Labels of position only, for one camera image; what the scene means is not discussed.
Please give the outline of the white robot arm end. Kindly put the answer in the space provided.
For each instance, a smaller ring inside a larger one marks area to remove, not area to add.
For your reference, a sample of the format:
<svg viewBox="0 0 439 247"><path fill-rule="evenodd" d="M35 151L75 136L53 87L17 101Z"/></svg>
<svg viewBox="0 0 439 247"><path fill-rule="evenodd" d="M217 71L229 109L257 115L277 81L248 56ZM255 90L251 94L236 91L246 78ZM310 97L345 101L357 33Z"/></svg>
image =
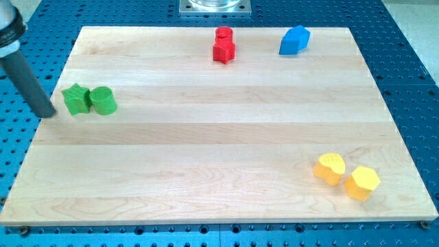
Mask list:
<svg viewBox="0 0 439 247"><path fill-rule="evenodd" d="M27 25L18 8L10 0L1 0L1 57L16 52L19 39L24 35Z"/></svg>

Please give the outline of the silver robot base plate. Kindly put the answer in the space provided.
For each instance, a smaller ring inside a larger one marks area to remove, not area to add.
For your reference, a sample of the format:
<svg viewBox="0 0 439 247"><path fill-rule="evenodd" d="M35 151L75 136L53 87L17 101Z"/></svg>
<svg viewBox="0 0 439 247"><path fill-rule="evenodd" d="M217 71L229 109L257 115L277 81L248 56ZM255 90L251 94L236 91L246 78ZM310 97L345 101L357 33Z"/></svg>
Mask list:
<svg viewBox="0 0 439 247"><path fill-rule="evenodd" d="M186 16L252 13L251 0L179 0L178 5Z"/></svg>

